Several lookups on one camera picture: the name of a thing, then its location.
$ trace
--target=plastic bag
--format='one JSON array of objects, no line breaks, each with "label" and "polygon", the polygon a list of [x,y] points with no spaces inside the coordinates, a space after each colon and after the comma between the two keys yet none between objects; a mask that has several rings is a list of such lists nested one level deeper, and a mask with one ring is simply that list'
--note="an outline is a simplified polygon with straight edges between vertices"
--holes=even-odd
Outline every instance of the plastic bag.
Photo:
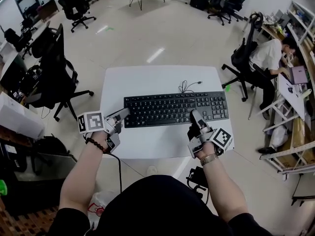
[{"label": "plastic bag", "polygon": [[118,195],[119,192],[114,191],[101,191],[94,193],[88,208],[90,226],[94,223],[94,230],[98,226],[99,219],[105,207]]},{"label": "plastic bag", "polygon": [[288,140],[288,134],[286,131],[286,127],[281,125],[276,127],[271,136],[271,145],[274,148],[277,148],[283,145]]}]

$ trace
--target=white shirt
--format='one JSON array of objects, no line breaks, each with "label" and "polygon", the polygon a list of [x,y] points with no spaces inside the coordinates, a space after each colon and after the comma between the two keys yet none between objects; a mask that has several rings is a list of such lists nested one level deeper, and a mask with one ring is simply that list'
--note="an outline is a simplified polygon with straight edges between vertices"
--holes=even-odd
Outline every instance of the white shirt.
[{"label": "white shirt", "polygon": [[250,67],[255,71],[252,64],[258,65],[262,70],[278,70],[279,61],[282,57],[282,43],[273,39],[259,45],[250,55]]}]

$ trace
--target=hand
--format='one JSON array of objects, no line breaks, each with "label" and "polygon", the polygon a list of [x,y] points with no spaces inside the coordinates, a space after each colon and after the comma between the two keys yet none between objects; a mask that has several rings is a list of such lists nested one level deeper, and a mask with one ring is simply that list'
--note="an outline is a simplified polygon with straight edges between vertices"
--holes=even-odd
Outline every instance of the hand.
[{"label": "hand", "polygon": [[105,149],[108,148],[107,142],[106,142],[106,138],[107,138],[107,133],[105,133],[104,131],[97,131],[94,132],[91,136],[91,138],[96,141],[98,144],[100,144],[101,146],[103,146]]},{"label": "hand", "polygon": [[196,153],[196,157],[199,159],[199,160],[202,160],[203,158],[205,158],[206,156],[208,155],[211,155],[211,154],[215,154],[215,146],[213,143],[211,142],[207,142],[203,145],[203,148],[201,151],[199,151],[198,153]]},{"label": "hand", "polygon": [[288,79],[290,79],[290,73],[288,70],[286,70],[284,67],[281,68],[281,72],[284,73]]}]

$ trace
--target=green object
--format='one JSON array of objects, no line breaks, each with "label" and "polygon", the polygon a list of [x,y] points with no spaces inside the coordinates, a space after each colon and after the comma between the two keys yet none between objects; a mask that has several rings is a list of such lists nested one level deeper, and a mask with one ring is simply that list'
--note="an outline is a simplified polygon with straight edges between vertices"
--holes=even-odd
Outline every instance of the green object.
[{"label": "green object", "polygon": [[229,92],[229,91],[230,91],[230,88],[231,88],[231,85],[227,85],[227,86],[225,87],[225,91],[226,91],[226,92]]},{"label": "green object", "polygon": [[8,189],[5,182],[0,179],[0,196],[6,196],[8,194]]}]

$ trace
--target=man sitting at desk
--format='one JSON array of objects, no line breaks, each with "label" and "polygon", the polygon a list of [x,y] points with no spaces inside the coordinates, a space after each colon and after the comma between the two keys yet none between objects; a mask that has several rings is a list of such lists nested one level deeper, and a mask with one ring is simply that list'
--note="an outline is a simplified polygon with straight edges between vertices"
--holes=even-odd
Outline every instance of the man sitting at desk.
[{"label": "man sitting at desk", "polygon": [[[250,67],[252,70],[249,79],[253,85],[263,89],[263,102],[259,106],[260,109],[268,107],[274,100],[275,87],[271,79],[277,77],[278,74],[283,73],[290,77],[289,71],[284,67],[279,68],[279,61],[282,58],[282,52],[286,54],[293,54],[297,49],[294,39],[286,37],[283,41],[273,39],[259,45],[250,56]],[[253,64],[259,66],[266,75],[267,79],[253,68]],[[269,110],[262,114],[266,120],[270,119]]]}]

